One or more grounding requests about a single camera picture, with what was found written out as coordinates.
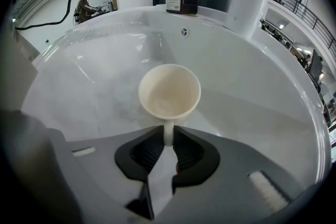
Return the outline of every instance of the gray surface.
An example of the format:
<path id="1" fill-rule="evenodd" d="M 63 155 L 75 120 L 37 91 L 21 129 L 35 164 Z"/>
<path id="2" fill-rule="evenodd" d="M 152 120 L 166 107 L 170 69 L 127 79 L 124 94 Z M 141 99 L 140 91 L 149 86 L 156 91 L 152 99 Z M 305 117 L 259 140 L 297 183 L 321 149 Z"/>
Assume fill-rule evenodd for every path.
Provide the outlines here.
<path id="1" fill-rule="evenodd" d="M 148 222 L 113 201 L 106 191 L 96 185 L 82 167 L 78 165 L 64 136 L 57 130 L 49 130 L 48 135 L 54 146 L 57 162 L 77 200 L 84 223 Z"/>
<path id="2" fill-rule="evenodd" d="M 71 150 L 89 146 L 96 148 L 95 153 L 78 157 L 78 163 L 106 194 L 117 203 L 126 205 L 138 197 L 142 184 L 127 179 L 119 171 L 114 162 L 114 153 L 121 144 L 139 137 L 150 129 L 141 130 L 138 134 L 132 132 L 68 144 Z M 272 214 L 271 210 L 248 178 L 248 174 L 259 170 L 265 173 L 289 200 L 294 200 L 302 193 L 303 189 L 291 175 L 253 148 L 197 130 L 192 130 L 192 133 L 217 147 L 221 154 L 219 167 L 205 183 L 178 188 L 156 221 L 251 223 L 264 219 Z"/>
<path id="3" fill-rule="evenodd" d="M 6 124 L 1 138 L 8 162 L 26 188 L 52 214 L 68 223 L 149 223 L 111 198 L 111 195 L 124 195 L 122 199 L 128 199 L 131 198 L 128 188 L 136 190 L 136 185 L 132 185 L 134 182 L 123 179 L 111 157 L 120 144 L 151 128 L 67 143 L 62 133 L 45 128 L 34 118 L 19 112 L 2 116 L 5 116 Z M 156 218 L 157 223 L 285 222 L 288 216 L 305 205 L 317 189 L 314 186 L 302 193 L 292 176 L 245 144 L 185 129 L 215 145 L 221 154 L 220 164 L 203 184 L 176 189 L 173 199 Z M 71 150 L 87 146 L 94 146 L 97 151 L 73 157 Z M 248 178 L 249 173 L 258 170 L 265 173 L 289 199 L 302 195 L 271 216 L 260 193 Z M 108 180 L 104 181 L 100 176 L 107 176 Z"/>
<path id="4" fill-rule="evenodd" d="M 86 147 L 94 147 L 96 152 L 77 157 L 77 162 L 87 172 L 90 178 L 102 188 L 113 200 L 121 205 L 138 199 L 143 183 L 128 179 L 114 161 L 116 150 L 130 140 L 133 140 L 153 127 L 139 132 L 122 134 L 114 137 L 93 140 L 69 142 L 72 151 Z"/>
<path id="5" fill-rule="evenodd" d="M 178 188 L 156 220 L 196 224 L 251 223 L 266 218 L 271 211 L 248 178 L 248 174 L 259 170 L 291 199 L 302 193 L 291 175 L 253 148 L 197 130 L 192 133 L 217 147 L 221 154 L 219 166 L 203 184 Z"/>

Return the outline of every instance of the white sink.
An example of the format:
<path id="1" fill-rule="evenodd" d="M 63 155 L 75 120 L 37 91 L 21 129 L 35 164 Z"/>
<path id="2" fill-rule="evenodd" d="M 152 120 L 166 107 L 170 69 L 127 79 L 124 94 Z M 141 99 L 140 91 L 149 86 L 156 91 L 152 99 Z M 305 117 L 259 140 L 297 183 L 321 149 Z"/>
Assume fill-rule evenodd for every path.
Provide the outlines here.
<path id="1" fill-rule="evenodd" d="M 35 60 L 22 111 L 67 141 L 160 125 L 142 109 L 138 85 L 163 63 L 189 68 L 201 83 L 184 126 L 252 146 L 304 188 L 326 176 L 322 104 L 299 63 L 282 46 L 243 39 L 204 16 L 145 7 L 80 24 Z"/>

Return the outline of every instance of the balcony railing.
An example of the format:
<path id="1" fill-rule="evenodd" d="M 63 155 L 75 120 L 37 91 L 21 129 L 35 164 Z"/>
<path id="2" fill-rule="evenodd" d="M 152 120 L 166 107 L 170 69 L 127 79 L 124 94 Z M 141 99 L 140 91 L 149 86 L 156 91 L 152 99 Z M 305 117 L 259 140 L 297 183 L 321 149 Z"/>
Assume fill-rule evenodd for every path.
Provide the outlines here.
<path id="1" fill-rule="evenodd" d="M 321 38 L 336 61 L 336 40 L 323 22 L 298 0 L 274 0 L 299 16 Z"/>

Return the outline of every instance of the white basin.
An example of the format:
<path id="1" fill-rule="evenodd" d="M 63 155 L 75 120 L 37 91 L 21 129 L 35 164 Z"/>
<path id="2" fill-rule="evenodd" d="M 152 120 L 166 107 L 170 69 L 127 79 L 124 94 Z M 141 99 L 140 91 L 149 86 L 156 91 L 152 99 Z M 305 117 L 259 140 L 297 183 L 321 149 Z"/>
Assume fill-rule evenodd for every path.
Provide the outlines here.
<path id="1" fill-rule="evenodd" d="M 67 141 L 159 125 L 141 108 L 138 85 L 163 63 L 189 68 L 201 83 L 185 126 L 252 146 L 304 188 L 326 176 L 322 104 L 299 63 L 282 46 L 243 39 L 204 16 L 144 7 L 75 27 L 35 60 L 38 76 L 22 111 Z"/>

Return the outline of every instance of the dispenser label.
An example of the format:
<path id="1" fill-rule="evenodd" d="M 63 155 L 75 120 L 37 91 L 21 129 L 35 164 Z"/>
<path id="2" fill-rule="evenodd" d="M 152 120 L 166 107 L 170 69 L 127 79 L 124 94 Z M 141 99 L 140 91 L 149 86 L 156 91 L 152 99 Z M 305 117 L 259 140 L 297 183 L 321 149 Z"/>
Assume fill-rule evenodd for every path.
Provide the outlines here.
<path id="1" fill-rule="evenodd" d="M 166 9 L 176 11 L 181 10 L 181 0 L 166 0 L 166 5 L 167 5 Z"/>

